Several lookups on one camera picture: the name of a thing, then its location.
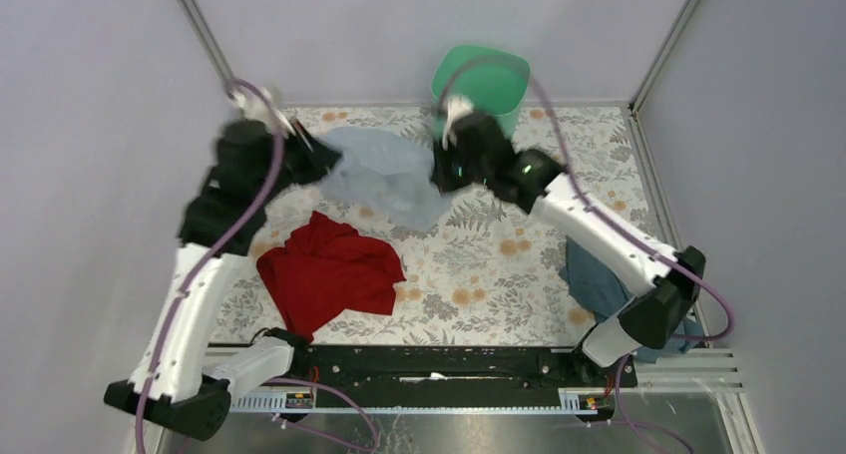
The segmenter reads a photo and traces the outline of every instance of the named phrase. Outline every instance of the floral mat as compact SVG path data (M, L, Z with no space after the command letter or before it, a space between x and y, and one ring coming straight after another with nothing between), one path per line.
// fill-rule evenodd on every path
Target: floral mat
M316 136L340 126L380 127L431 143L422 108L291 110ZM576 175L627 220L655 233L619 108L559 108ZM519 148L559 152L548 114L525 109ZM346 310L314 334L316 343L575 345L593 324L558 277L565 237L528 219L484 189L457 196L428 232L400 227L380 213L325 200L315 188L285 192L268 206L268 223L250 256L281 245L312 210L390 242L408 281L395 286L392 316ZM254 266L223 301L211 342L248 342L263 327L283 326Z

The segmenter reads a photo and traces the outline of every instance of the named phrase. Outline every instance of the teal garment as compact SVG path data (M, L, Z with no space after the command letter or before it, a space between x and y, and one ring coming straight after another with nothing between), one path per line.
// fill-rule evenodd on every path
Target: teal garment
M432 150L387 130L339 127L320 142L341 153L332 173L318 187L334 200L385 214L396 225L428 231L450 208L429 181Z
M632 297L607 266L571 239L567 240L565 259L559 276L570 286L570 296L592 312L597 322L613 316ZM702 336L704 332L699 323L686 317L675 334ZM642 347L634 357L638 361L655 363L664 353L684 354L695 346L696 342L673 338L663 350Z

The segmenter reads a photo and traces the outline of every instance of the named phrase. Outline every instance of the metal frame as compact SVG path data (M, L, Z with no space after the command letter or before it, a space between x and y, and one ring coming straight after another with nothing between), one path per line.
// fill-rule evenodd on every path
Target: metal frame
M693 15L693 12L696 10L700 1L701 0L684 1L684 5L681 6L681 11L678 12L678 16L675 17L675 21L672 23L669 33L661 44L660 49L658 49L657 56L654 61L652 61L652 65L649 67L649 70L646 72L646 77L643 78L643 81L640 83L640 87L637 88L637 91L632 97L631 107L633 112L637 113L640 110L640 107L643 106L643 102L649 95L649 91L660 74L661 68L666 63L670 52L672 52L672 48L678 41L678 37L681 36L681 33L690 21L690 17Z
M638 364L636 373L635 392L707 392L719 406L732 450L764 454L730 349L693 349L655 365Z
M125 454L138 454L138 451L135 448L135 416L131 417L127 426L127 439L124 443L124 449L121 450L121 452ZM168 440L173 435L174 434L171 431L166 430L158 424L144 421L144 446L147 448L148 453L159 453L165 446L168 445Z
M305 388L288 386L260 387L232 404L229 413L253 413L253 414L355 414L356 410L351 407L343 408L289 408L285 401L290 395L308 394ZM580 407L579 394L569 392L566 389L559 389L561 407L425 407L425 408L402 408L402 407L367 407L367 413L385 415L401 414L422 414L438 415L452 414L462 416L484 416L484 415L509 415L509 416L562 416L562 415L585 415L596 414L591 409Z
M206 16L203 15L200 5L197 3L197 0L177 1L183 8L186 18L191 23L191 27L194 29L194 33L200 40L203 50L206 51L206 55L209 56L209 61L214 67L214 70L217 72L217 76L220 78L220 85L226 92L228 92L229 85L234 79L234 72L229 65L229 61L226 59L226 55L223 53L223 49L214 37L212 28L209 27L209 22L206 21Z
M230 359L247 349L247 345L214 345L206 351L204 366ZM549 348L551 352L569 352L570 348ZM743 385L737 373L734 355L730 349L697 348L684 356L666 356L655 364L634 363L637 387L622 388L623 392L645 393L701 393L742 394ZM571 394L592 394L597 389L567 387L562 391Z

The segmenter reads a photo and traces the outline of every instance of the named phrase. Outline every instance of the gray wall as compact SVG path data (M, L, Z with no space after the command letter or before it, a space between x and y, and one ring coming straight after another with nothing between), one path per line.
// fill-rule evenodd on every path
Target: gray wall
M844 0L703 0L642 111L769 454L846 443L844 29Z
M684 0L198 0L236 72L288 103L429 103L452 46L527 58L558 101L635 94Z
M0 0L0 450L123 452L225 99L173 0Z

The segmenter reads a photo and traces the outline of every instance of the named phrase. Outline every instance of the green bucket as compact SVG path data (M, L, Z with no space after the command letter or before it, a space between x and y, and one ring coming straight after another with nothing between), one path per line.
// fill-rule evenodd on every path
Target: green bucket
M506 138L511 139L517 128L520 106L526 97L531 73L529 62L517 55L478 45L453 48L441 61L432 79L434 106L438 106L441 92L450 77L465 63L479 57L490 58L492 63L480 64L462 73L449 93L464 95L480 110L494 115ZM443 134L444 122L445 119L436 114L433 133L436 139Z

